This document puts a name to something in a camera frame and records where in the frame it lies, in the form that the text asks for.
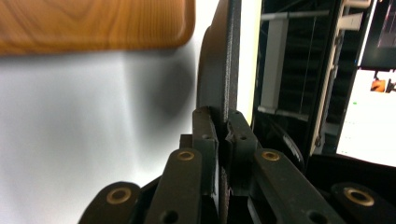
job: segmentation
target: white screen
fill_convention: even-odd
[[[337,153],[396,166],[396,73],[358,70]]]

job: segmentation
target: brown wooden cutting board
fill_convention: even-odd
[[[0,0],[0,55],[185,44],[194,0]]]

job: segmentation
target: bright screen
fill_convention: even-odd
[[[337,154],[396,167],[396,73],[358,70]]]

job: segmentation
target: wooden board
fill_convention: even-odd
[[[185,44],[194,0],[0,0],[0,55]]]

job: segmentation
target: wooden tray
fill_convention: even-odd
[[[194,0],[0,0],[0,55],[185,44]]]

